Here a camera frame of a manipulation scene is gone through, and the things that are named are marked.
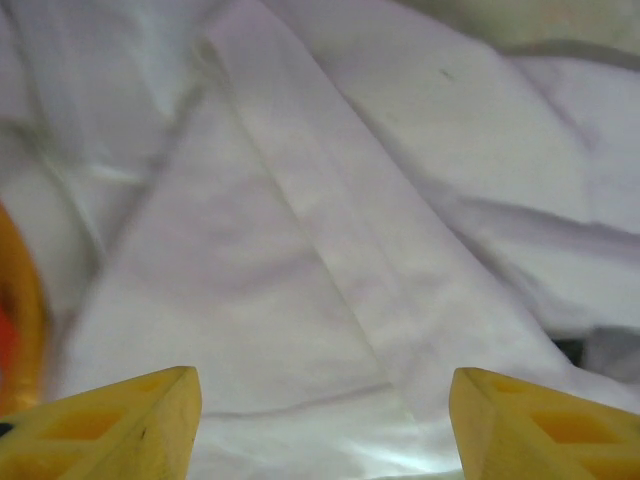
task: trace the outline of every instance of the crumpled sheet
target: crumpled sheet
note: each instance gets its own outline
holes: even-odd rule
[[[636,0],[398,0],[499,49],[537,54],[554,44],[640,53]]]
[[[581,365],[621,382],[640,384],[640,330],[596,328],[584,342]]]
[[[380,0],[235,0],[54,398],[198,367],[192,479],[461,478],[453,370],[640,412],[549,340],[638,326],[640,82]]]

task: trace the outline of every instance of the rectangular hole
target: rectangular hole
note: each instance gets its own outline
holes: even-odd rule
[[[70,454],[16,454],[0,464],[2,480],[56,480],[80,459]]]
[[[620,439],[597,418],[573,412],[537,412],[531,419],[562,444],[620,443]]]
[[[125,414],[119,409],[95,409],[72,412],[48,428],[41,438],[48,440],[97,440]]]
[[[640,480],[640,459],[585,459],[582,465],[598,480]]]

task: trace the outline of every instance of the orange object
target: orange object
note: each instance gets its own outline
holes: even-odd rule
[[[47,314],[35,264],[0,205],[0,415],[38,404],[42,390]]]
[[[0,309],[0,370],[8,372],[18,341],[18,332],[6,313]]]

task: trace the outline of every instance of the white cloth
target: white cloth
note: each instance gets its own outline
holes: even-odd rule
[[[379,0],[236,0],[203,32],[204,98],[54,396],[197,366],[194,479],[459,475],[459,366],[640,412],[543,331],[638,324],[637,75],[514,66]]]
[[[0,121],[27,123],[34,112],[27,91],[27,76],[16,50],[16,38],[11,25],[0,10]]]
[[[194,29],[187,26],[202,3],[5,2],[63,163],[136,179],[156,167],[167,124],[194,83],[187,55]]]

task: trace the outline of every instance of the yellow plastic part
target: yellow plastic part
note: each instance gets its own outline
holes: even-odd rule
[[[449,408],[467,480],[640,480],[640,416],[475,368]]]
[[[183,480],[201,403],[175,367],[4,417],[0,479]]]
[[[20,232],[0,205],[0,307],[18,332],[14,357],[2,372],[0,415],[38,404],[48,333],[43,289]]]

